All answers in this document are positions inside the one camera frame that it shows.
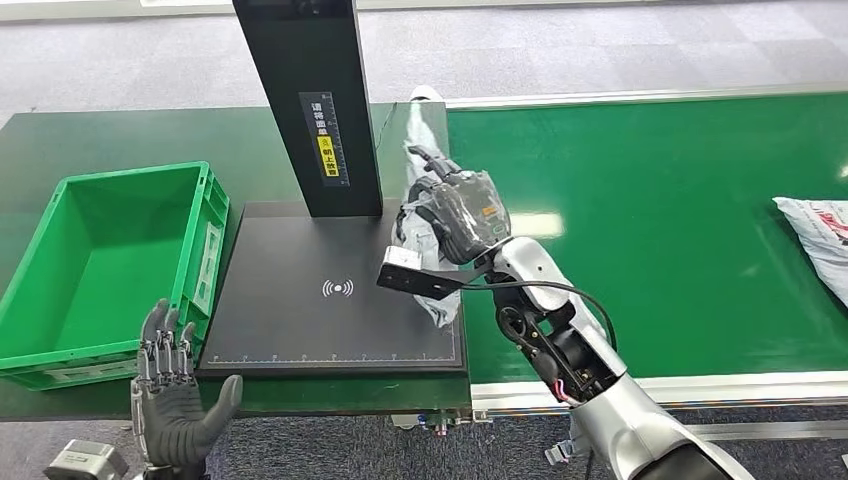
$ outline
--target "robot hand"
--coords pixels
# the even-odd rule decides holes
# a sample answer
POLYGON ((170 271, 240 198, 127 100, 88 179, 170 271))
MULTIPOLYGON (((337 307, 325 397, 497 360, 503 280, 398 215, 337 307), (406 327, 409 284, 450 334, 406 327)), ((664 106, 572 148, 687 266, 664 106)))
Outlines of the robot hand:
POLYGON ((162 299, 147 316, 138 351, 139 375, 132 380, 133 434, 147 465, 145 479, 205 476, 205 459, 238 411, 242 378, 229 377, 218 402, 203 412, 194 378, 191 347, 194 324, 174 341, 179 310, 162 299))

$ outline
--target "robotic arm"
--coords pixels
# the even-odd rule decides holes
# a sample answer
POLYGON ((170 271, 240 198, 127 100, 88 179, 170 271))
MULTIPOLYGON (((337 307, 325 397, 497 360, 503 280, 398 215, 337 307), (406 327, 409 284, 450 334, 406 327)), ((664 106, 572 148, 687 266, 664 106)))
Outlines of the robotic arm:
POLYGON ((472 270, 421 269, 418 254, 386 250, 377 283, 431 298, 459 290, 491 290, 495 320, 561 403, 616 479, 753 480, 730 455, 701 441, 660 408, 627 373, 603 307, 574 288, 535 240, 511 237, 509 216, 486 172, 462 170, 419 146, 427 169, 409 202, 439 238, 445 257, 472 270), (485 285, 471 285, 483 276, 485 285), (575 308, 576 296, 594 304, 609 330, 575 308), (550 333, 540 328, 550 324, 550 333))

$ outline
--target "black cable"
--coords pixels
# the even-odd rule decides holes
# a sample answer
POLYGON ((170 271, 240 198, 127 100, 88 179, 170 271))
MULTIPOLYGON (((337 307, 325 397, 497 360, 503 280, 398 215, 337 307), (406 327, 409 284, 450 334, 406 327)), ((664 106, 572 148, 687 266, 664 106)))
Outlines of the black cable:
POLYGON ((601 302, 595 300, 595 298, 588 293, 580 290, 579 288, 572 287, 571 285, 566 285, 564 283, 557 282, 547 282, 543 280, 526 280, 521 282, 503 282, 503 283, 487 283, 485 285, 463 285, 463 290, 497 290, 499 288, 515 288, 515 287, 549 287, 549 288, 557 288, 559 290, 565 290, 567 292, 576 293, 580 295, 582 298, 591 303, 601 314, 601 317, 604 319, 604 323, 606 324, 607 333, 609 333, 609 340, 612 349, 618 351, 618 340, 615 338, 615 327, 612 325, 612 320, 607 313, 607 310, 601 305, 601 302))
POLYGON ((589 450, 589 459, 586 460, 586 480, 592 476, 592 466, 595 463, 595 451, 589 450))

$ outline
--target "gray carpet floor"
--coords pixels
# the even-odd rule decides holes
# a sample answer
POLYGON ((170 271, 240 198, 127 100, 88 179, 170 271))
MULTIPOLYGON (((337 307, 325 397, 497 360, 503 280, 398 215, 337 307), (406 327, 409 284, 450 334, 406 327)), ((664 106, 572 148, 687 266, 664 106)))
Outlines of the gray carpet floor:
MULTIPOLYGON (((111 443, 131 472, 141 469, 128 422, 0 425, 0 479, 42 479, 41 469, 71 438, 111 443)), ((462 426, 445 438, 394 428, 387 417, 253 418, 236 420, 209 458, 214 480, 562 479, 601 480, 586 459, 550 466, 542 451, 563 438, 564 417, 498 419, 462 426)), ((848 440, 720 442, 759 480, 848 480, 841 455, 848 440)))
MULTIPOLYGON (((848 2, 363 12, 373 101, 848 81, 848 2)), ((266 104, 234 16, 0 26, 0 123, 22 111, 266 104)))
MULTIPOLYGON (((403 100, 420 83, 459 98, 848 82, 843 0, 366 12, 360 26, 373 101, 403 100)), ((265 104, 233 16, 0 26, 0 125, 28 111, 265 104)), ((126 425, 0 424, 0 479, 41 478, 71 438, 113 443, 137 470, 126 425)), ((566 431, 547 417, 447 438, 384 417, 244 419, 210 463, 216 480, 583 478, 585 464, 541 456, 566 431)), ((727 448, 759 478, 848 479, 843 441, 727 448)))

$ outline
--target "black vertical stand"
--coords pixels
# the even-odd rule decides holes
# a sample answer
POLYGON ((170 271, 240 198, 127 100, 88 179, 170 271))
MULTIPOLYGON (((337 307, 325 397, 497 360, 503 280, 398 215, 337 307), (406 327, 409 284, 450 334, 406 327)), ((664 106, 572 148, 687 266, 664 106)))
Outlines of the black vertical stand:
POLYGON ((313 217, 382 215, 354 0, 233 0, 313 217))

